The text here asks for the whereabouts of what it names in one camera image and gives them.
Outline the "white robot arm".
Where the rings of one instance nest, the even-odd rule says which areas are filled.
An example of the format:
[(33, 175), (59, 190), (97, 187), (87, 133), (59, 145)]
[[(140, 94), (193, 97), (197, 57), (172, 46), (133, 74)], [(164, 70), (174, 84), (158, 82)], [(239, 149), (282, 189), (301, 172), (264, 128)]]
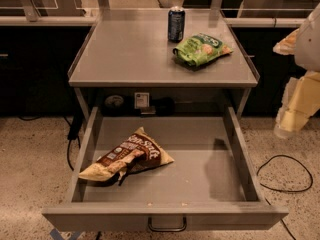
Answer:
[(320, 110), (320, 4), (273, 51), (293, 55), (295, 64), (306, 70), (299, 79), (289, 79), (276, 117), (275, 135), (290, 138)]

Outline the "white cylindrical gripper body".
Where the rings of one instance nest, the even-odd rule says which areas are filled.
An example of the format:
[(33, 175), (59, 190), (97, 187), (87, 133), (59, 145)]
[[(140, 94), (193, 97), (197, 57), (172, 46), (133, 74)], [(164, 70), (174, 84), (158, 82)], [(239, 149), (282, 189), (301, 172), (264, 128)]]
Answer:
[(320, 109), (320, 73), (307, 71), (299, 78), (291, 78), (285, 87), (274, 133), (290, 138), (298, 133)]

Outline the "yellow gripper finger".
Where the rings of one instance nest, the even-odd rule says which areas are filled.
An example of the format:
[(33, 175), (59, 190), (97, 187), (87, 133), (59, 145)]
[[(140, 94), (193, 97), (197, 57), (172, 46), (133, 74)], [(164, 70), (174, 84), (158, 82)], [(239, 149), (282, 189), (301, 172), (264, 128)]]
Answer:
[(292, 31), (273, 47), (273, 51), (280, 55), (293, 55), (295, 53), (298, 32), (298, 29)]

